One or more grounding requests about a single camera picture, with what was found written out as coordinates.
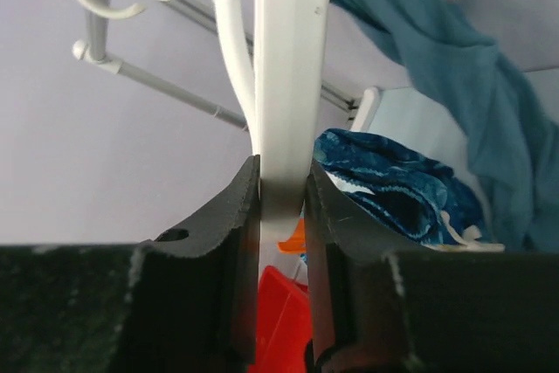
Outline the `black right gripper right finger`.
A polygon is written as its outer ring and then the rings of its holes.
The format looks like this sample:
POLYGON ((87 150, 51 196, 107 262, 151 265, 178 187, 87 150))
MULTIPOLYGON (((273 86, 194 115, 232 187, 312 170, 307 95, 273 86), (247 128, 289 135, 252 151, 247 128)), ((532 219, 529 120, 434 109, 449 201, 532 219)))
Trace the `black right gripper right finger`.
POLYGON ((430 250, 372 219, 318 164, 305 222, 317 371, 557 371, 555 254, 430 250))

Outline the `white round clip hanger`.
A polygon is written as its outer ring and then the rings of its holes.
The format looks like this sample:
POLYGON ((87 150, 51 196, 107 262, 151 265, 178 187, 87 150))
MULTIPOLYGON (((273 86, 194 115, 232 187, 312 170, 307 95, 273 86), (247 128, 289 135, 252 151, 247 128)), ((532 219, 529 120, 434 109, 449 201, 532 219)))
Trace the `white round clip hanger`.
MULTIPOLYGON (((310 170, 322 89, 329 0, 254 0, 254 33, 245 35, 241 0, 211 0, 217 37, 239 113, 196 96, 108 54, 107 24, 143 13, 134 3, 76 0, 88 17, 76 59, 119 74, 246 130, 260 158, 260 232, 283 241, 296 229, 310 170)), ((156 0, 170 2, 173 0, 156 0)))

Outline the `blue shark-print shorts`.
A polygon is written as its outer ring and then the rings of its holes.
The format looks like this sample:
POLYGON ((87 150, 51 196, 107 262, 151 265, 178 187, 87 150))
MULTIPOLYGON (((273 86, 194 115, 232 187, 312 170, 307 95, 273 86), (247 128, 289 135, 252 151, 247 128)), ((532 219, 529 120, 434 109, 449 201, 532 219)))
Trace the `blue shark-print shorts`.
POLYGON ((415 243, 487 236, 480 201, 451 167, 387 137, 331 128, 315 140, 314 159, 371 217, 415 243))

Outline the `teal t-shirt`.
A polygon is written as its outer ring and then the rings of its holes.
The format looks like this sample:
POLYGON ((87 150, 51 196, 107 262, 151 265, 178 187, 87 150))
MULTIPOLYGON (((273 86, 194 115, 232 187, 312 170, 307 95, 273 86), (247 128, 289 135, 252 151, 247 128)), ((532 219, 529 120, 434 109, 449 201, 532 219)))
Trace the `teal t-shirt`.
POLYGON ((558 249, 558 126, 524 74, 446 0, 331 0, 452 115, 509 249, 558 249))

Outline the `orange clothes peg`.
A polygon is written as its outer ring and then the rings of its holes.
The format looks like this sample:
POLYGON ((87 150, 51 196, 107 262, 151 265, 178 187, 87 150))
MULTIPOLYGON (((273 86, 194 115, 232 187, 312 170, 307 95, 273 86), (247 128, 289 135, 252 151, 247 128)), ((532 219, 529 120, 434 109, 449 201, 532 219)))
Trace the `orange clothes peg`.
POLYGON ((306 248, 306 229, 305 220, 301 218, 291 237, 277 244, 280 252, 285 254, 303 254, 306 248))

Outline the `white metal clothes rack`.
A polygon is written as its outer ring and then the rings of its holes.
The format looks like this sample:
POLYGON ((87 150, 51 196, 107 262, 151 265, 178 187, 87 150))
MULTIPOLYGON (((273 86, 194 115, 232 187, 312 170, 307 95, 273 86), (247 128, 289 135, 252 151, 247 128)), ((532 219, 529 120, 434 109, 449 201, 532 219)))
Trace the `white metal clothes rack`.
MULTIPOLYGON (((110 0, 76 0, 86 9, 88 40, 78 40, 72 46, 73 56, 80 61, 97 66, 111 74, 124 76, 159 93, 179 100, 221 121, 244 131, 248 129, 245 117, 218 104, 195 95, 165 79, 161 79, 140 67, 134 66, 107 52, 107 27, 110 19, 128 19, 144 12, 146 8, 138 3, 116 10, 108 4, 110 0)), ((217 23, 208 9, 188 0, 156 0, 168 3, 169 7, 184 15, 208 31, 217 32, 217 23)))

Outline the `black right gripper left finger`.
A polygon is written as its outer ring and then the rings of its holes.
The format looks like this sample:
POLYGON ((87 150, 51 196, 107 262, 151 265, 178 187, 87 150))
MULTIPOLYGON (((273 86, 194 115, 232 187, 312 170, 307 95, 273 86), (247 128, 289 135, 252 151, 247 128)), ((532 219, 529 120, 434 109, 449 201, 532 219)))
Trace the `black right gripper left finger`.
POLYGON ((1 250, 4 372, 242 372, 254 361, 259 159, 154 240, 1 250))

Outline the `red plastic tray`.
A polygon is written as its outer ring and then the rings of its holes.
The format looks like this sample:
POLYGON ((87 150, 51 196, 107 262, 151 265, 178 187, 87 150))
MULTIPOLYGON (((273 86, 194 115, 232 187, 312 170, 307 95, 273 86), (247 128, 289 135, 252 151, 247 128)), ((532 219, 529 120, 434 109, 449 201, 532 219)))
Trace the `red plastic tray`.
POLYGON ((259 281, 256 361, 251 372, 305 372, 312 340, 307 286, 268 266, 259 281))

